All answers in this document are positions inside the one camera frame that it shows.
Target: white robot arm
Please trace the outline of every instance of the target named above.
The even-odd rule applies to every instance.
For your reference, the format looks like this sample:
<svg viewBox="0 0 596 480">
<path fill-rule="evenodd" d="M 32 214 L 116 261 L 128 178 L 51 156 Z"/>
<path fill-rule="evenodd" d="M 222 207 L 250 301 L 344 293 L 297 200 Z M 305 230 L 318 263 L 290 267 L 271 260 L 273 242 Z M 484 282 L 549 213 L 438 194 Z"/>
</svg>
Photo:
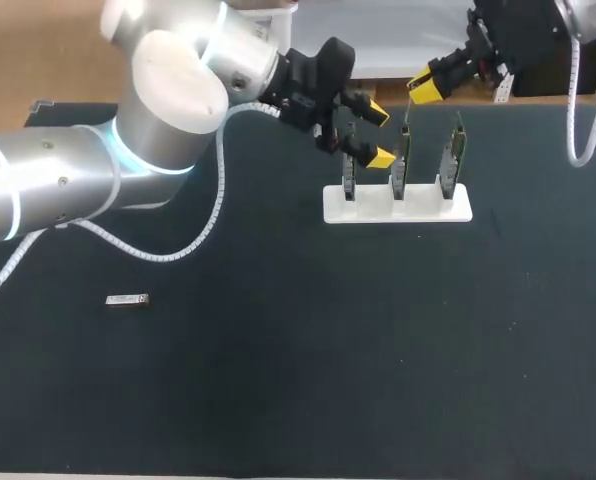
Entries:
<svg viewBox="0 0 596 480">
<path fill-rule="evenodd" d="M 219 0 L 108 0 L 101 30 L 129 64 L 117 116 L 93 127 L 0 134 L 0 241 L 109 209 L 166 204 L 230 104 L 261 100 L 302 131 L 320 124 L 322 150 L 355 152 L 367 164 L 393 160 L 336 136 L 341 103 L 376 124 L 388 118 L 368 98 L 345 93 L 355 53 L 339 40 L 313 58 L 281 55 L 264 28 Z"/>
</svg>

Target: white cable sleeve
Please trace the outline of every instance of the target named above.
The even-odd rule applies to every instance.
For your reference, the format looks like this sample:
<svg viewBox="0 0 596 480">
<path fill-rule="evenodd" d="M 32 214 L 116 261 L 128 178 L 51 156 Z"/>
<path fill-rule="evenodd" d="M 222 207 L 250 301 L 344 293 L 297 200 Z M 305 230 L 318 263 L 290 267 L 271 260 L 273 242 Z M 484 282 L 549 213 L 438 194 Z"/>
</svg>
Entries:
<svg viewBox="0 0 596 480">
<path fill-rule="evenodd" d="M 571 82 L 569 84 L 569 107 L 567 110 L 567 154 L 569 162 L 576 168 L 589 163 L 596 151 L 596 118 L 591 128 L 589 141 L 584 153 L 579 158 L 576 153 L 576 98 L 578 96 L 578 79 L 580 76 L 580 42 L 572 38 Z"/>
<path fill-rule="evenodd" d="M 18 245 L 18 248 L 16 248 L 14 254 L 11 257 L 9 257 L 9 260 L 7 261 L 3 269 L 0 271 L 0 287 L 9 279 L 9 277 L 11 277 L 11 274 L 14 273 L 14 270 L 16 269 L 22 258 L 25 256 L 29 248 L 34 244 L 36 240 L 38 240 L 40 235 L 42 235 L 44 232 L 44 230 L 39 230 L 37 232 L 30 233 L 24 238 L 20 245 Z"/>
<path fill-rule="evenodd" d="M 170 255 L 155 255 L 152 253 L 143 252 L 138 250 L 135 247 L 123 242 L 118 237 L 112 235 L 111 233 L 107 232 L 103 228 L 99 227 L 98 225 L 88 221 L 88 220 L 78 220 L 72 222 L 74 225 L 78 225 L 79 227 L 85 228 L 90 232 L 95 233 L 96 235 L 100 236 L 105 241 L 109 242 L 113 246 L 119 248 L 125 253 L 132 255 L 136 258 L 141 260 L 145 260 L 148 262 L 155 262 L 155 263 L 167 263 L 167 262 L 175 262 L 180 260 L 190 253 L 194 252 L 201 244 L 205 241 L 205 239 L 209 236 L 211 231 L 218 220 L 218 216 L 220 215 L 220 211 L 222 209 L 222 204 L 225 198 L 225 185 L 226 185 L 226 178 L 225 178 L 225 145 L 224 145 L 224 136 L 225 136 L 225 126 L 227 121 L 233 117 L 234 115 L 247 112 L 247 111 L 256 111 L 265 113 L 267 115 L 271 115 L 274 118 L 280 117 L 280 110 L 275 107 L 264 105 L 262 103 L 246 103 L 243 105 L 239 105 L 237 107 L 231 108 L 227 112 L 227 116 L 225 117 L 222 125 L 218 129 L 216 134 L 216 150 L 217 150 L 217 160 L 218 160 L 218 193 L 216 194 L 216 201 L 214 202 L 214 208 L 211 212 L 209 220 L 203 228 L 202 232 L 198 237 L 187 247 L 183 248 L 179 252 L 172 253 Z M 7 281 L 7 279 L 11 276 L 14 272 L 20 261 L 23 259 L 29 248 L 33 245 L 33 243 L 38 240 L 40 235 L 43 234 L 45 230 L 40 230 L 38 232 L 30 233 L 27 235 L 22 243 L 18 246 L 16 251 L 13 255 L 9 258 L 9 261 L 5 264 L 3 269 L 0 272 L 0 287 Z"/>
<path fill-rule="evenodd" d="M 262 113 L 266 113 L 267 115 L 271 115 L 275 118 L 278 118 L 280 116 L 280 111 L 277 108 L 271 107 L 269 105 L 264 105 L 262 103 L 246 103 L 246 104 L 234 107 L 227 112 L 227 116 L 225 117 L 225 120 L 223 121 L 222 125 L 218 129 L 218 133 L 216 134 L 216 151 L 217 151 L 216 157 L 218 159 L 218 193 L 216 195 L 216 201 L 214 202 L 214 208 L 211 211 L 211 215 L 209 216 L 209 220 L 207 221 L 205 228 L 203 228 L 202 232 L 200 232 L 200 235 L 198 235 L 198 237 L 193 242 L 191 242 L 187 247 L 183 248 L 182 250 L 180 250 L 178 252 L 171 253 L 169 255 L 156 255 L 153 253 L 143 252 L 141 250 L 138 250 L 135 247 L 132 247 L 131 245 L 120 240 L 118 237 L 112 235 L 111 233 L 107 232 L 103 228 L 99 227 L 95 223 L 92 223 L 88 220 L 75 221 L 75 222 L 73 222 L 74 225 L 78 225 L 79 227 L 89 230 L 90 232 L 98 235 L 100 238 L 102 238 L 106 242 L 109 242 L 114 247 L 122 250 L 123 252 L 125 252 L 133 257 L 139 258 L 140 260 L 145 260 L 147 262 L 153 262 L 153 263 L 176 262 L 178 260 L 181 260 L 182 258 L 185 258 L 187 255 L 193 253 L 202 244 L 202 242 L 205 241 L 205 239 L 209 236 L 209 234 L 213 230 L 214 225 L 216 225 L 216 221 L 218 220 L 218 217 L 220 215 L 220 210 L 222 209 L 222 204 L 223 204 L 223 201 L 225 198 L 225 184 L 226 184 L 225 145 L 224 145 L 225 126 L 227 125 L 227 121 L 231 117 L 233 117 L 234 115 L 236 115 L 238 113 L 247 112 L 247 111 L 262 112 Z"/>
</svg>

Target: white board holder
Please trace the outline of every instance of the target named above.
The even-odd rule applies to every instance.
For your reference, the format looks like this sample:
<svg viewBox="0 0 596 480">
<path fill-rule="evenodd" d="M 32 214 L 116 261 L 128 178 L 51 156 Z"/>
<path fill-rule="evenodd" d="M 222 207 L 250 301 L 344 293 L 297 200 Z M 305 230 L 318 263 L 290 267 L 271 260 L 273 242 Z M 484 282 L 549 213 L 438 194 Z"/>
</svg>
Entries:
<svg viewBox="0 0 596 480">
<path fill-rule="evenodd" d="M 445 200 L 438 177 L 432 184 L 409 184 L 404 200 L 394 200 L 391 177 L 384 185 L 356 185 L 355 201 L 347 201 L 342 185 L 323 191 L 325 222 L 368 223 L 466 223 L 473 219 L 467 188 L 456 185 L 454 198 Z"/>
</svg>

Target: black table surface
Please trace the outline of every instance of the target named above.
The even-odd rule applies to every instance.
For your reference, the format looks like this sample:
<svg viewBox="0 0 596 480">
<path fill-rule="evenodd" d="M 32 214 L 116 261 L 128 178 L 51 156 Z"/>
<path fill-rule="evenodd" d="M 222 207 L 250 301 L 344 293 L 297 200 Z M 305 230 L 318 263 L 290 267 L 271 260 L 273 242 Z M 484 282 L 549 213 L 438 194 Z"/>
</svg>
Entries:
<svg viewBox="0 0 596 480">
<path fill-rule="evenodd" d="M 43 107 L 30 125 L 114 109 Z M 247 113 L 227 131 L 223 215 L 188 259 L 47 233 L 0 290 L 0 471 L 596 477 L 596 158 L 568 165 L 562 107 L 461 110 L 469 224 L 326 225 L 340 162 Z M 392 145 L 392 113 L 364 134 Z M 414 111 L 410 181 L 433 181 L 454 113 Z M 170 205 L 100 223 L 181 248 L 215 172 L 211 148 Z M 152 304 L 104 307 L 124 293 Z"/>
</svg>

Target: robot end effector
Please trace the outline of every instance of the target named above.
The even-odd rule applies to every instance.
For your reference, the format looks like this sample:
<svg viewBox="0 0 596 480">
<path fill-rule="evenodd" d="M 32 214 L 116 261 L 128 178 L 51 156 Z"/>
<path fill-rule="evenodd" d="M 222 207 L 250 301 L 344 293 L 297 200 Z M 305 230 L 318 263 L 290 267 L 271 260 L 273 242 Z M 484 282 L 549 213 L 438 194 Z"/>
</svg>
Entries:
<svg viewBox="0 0 596 480">
<path fill-rule="evenodd" d="M 286 56 L 279 55 L 273 79 L 260 101 L 278 107 L 280 120 L 301 131 L 315 128 L 320 150 L 340 150 L 365 168 L 389 168 L 396 159 L 393 154 L 360 142 L 352 134 L 338 136 L 335 120 L 341 107 L 378 127 L 389 120 L 389 114 L 369 96 L 347 90 L 355 59 L 353 48 L 336 38 L 311 58 L 291 49 Z"/>
<path fill-rule="evenodd" d="M 409 83 L 414 103 L 445 100 L 478 75 L 493 88 L 539 63 L 562 42 L 596 39 L 596 0 L 474 0 L 465 48 L 432 60 Z"/>
</svg>

